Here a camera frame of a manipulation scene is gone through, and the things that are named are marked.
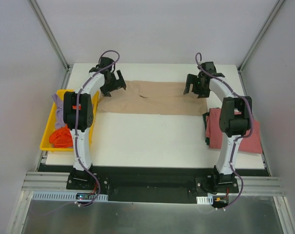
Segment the beige t shirt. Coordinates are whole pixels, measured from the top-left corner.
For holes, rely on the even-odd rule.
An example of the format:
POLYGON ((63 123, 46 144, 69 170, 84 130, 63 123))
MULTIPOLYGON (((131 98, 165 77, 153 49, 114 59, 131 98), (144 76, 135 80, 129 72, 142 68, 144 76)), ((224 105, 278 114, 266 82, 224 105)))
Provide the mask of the beige t shirt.
POLYGON ((127 81, 126 89, 101 97, 98 110, 119 114, 201 116, 208 112, 205 98, 184 94, 182 82, 127 81))

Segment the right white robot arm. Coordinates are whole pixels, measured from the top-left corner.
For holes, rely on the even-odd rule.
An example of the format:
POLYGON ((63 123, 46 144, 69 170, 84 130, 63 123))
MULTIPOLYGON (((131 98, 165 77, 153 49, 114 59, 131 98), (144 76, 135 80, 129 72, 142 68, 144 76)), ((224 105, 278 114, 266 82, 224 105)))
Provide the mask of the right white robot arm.
POLYGON ((197 62, 197 67, 198 75, 187 75, 183 93, 192 92, 198 98, 207 98, 213 92, 222 101, 218 123, 222 132, 220 155, 211 177, 200 183, 200 189, 216 195, 236 183, 236 155, 242 139, 253 131, 252 99, 237 94, 212 61, 197 62))

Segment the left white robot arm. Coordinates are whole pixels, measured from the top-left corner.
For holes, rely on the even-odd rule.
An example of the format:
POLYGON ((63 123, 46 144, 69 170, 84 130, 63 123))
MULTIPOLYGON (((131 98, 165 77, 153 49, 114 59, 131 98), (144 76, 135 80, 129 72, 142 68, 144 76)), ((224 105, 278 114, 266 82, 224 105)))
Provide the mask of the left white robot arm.
POLYGON ((110 97, 112 91, 126 89, 121 71, 115 70, 116 63, 116 60, 101 56, 98 64, 90 69, 88 79, 78 89, 67 91, 63 96, 63 121, 70 130, 74 150, 73 169, 66 185, 69 190, 99 188, 95 175, 90 171, 89 133, 96 108, 92 98, 98 91, 104 97, 110 97))

